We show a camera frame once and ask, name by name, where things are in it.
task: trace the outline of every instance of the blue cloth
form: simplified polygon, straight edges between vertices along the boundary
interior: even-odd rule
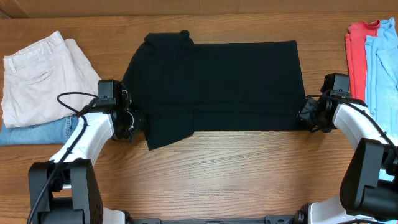
[[[395,138],[398,137],[397,46],[394,18],[381,21],[377,37],[366,37],[365,103],[372,118]]]
[[[1,127],[0,145],[64,144],[78,124],[76,115],[23,128]]]

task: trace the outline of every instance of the folded black fabric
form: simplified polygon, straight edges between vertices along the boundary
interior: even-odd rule
[[[147,115],[149,149],[194,131],[304,129],[296,41],[194,44],[186,30],[149,34],[123,83]]]

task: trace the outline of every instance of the white cloth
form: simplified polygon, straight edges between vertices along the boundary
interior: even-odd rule
[[[4,58],[4,96],[1,102],[7,128],[55,121],[74,112],[57,101],[69,91],[97,94],[98,80],[75,40],[63,40],[56,31]],[[67,105],[81,110],[92,97],[62,96]]]

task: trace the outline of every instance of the robotic arm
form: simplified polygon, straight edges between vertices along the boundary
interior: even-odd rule
[[[132,105],[127,90],[120,82],[102,80],[98,85],[98,98],[86,106],[88,126],[65,159],[64,166],[50,187],[46,189],[39,206],[34,211],[33,224],[84,223],[84,224],[175,224],[183,221],[132,220],[128,213],[103,207],[93,166],[102,147],[109,138],[130,138],[146,126],[142,112]],[[295,215],[268,215],[264,220],[189,220],[191,224],[266,223],[266,224],[336,224],[352,220],[398,219],[398,186],[395,181],[396,155],[391,144],[363,114],[369,113],[359,100],[349,99],[349,78],[331,74],[325,77],[319,100],[306,99],[297,116],[299,122],[311,132],[330,132],[340,129],[356,149],[343,179],[340,196],[325,202],[304,205]],[[29,170],[30,201],[33,207],[39,192],[66,153],[67,148],[83,129],[79,124],[68,142],[47,162],[36,162]],[[395,139],[389,138],[394,145]],[[385,173],[388,180],[380,178]],[[72,197],[54,198],[52,192],[72,188]]]

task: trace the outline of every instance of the pile of clothes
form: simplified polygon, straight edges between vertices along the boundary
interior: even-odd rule
[[[353,23],[348,32],[346,53],[351,96],[363,100],[380,127],[398,138],[398,36],[395,20]]]
[[[78,118],[57,96],[71,91],[96,95],[100,80],[75,40],[64,40],[59,32],[5,56],[4,69],[0,145],[66,143]],[[61,100],[80,111],[92,97]]]

